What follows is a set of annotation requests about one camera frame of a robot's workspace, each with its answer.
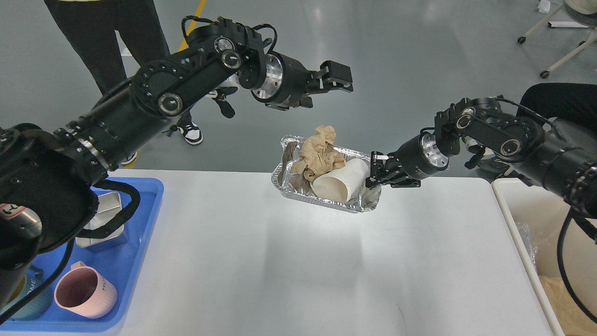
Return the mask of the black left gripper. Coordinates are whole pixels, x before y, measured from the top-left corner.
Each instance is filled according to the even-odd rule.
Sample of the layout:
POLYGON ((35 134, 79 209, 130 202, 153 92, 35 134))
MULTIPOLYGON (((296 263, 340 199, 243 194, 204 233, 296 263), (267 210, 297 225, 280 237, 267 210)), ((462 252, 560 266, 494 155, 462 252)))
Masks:
POLYGON ((266 55, 266 77, 261 87, 251 90, 255 100, 269 108, 313 108, 313 94, 342 90, 354 91, 351 68, 332 60, 309 71, 298 60, 277 52, 266 55))

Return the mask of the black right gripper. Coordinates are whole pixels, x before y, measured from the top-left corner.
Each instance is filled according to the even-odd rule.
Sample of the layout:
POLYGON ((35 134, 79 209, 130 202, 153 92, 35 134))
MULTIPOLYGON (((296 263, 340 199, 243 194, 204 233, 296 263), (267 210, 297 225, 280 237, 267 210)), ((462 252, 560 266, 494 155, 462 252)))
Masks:
POLYGON ((390 185, 394 189, 418 188, 421 180, 444 171, 449 159, 441 153, 434 134, 423 132, 401 145, 396 151, 384 154, 373 151, 370 177, 365 187, 390 185))

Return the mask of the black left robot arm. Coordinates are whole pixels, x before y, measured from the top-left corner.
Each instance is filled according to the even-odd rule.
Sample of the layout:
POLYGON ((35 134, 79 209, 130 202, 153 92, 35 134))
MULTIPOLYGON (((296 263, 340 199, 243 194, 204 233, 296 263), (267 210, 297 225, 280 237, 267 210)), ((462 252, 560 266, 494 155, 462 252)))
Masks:
POLYGON ((140 67, 109 90, 92 110, 53 133, 30 123, 1 130, 1 306, 4 308, 37 255, 63 244, 62 261, 40 287, 1 315, 5 322, 57 279, 75 238, 106 238, 139 206, 138 191, 109 180, 148 140, 217 93, 237 75, 239 85, 269 108, 311 108, 314 94, 353 91, 349 66, 327 60, 307 70, 274 51, 277 38, 218 17, 182 19, 187 49, 140 67))

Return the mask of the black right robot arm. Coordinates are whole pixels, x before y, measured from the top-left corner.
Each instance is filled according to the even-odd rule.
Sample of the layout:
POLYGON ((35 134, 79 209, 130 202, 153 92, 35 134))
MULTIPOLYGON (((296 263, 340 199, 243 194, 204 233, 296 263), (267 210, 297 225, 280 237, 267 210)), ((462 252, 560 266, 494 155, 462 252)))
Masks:
POLYGON ((574 292, 563 263, 564 239, 569 224, 576 225, 596 240, 596 155, 571 144, 558 128, 531 109, 528 116, 504 113, 503 96, 463 98, 439 111, 433 127, 420 130, 418 136, 388 154, 373 151, 365 187, 378 185, 397 188, 420 187, 423 179, 448 168, 449 159, 460 153, 460 142, 471 138, 478 143, 472 158, 465 163, 475 168, 486 149, 518 173, 528 186, 539 186, 560 196, 570 209, 562 224, 556 244, 559 273, 572 300, 591 321, 596 316, 574 292))

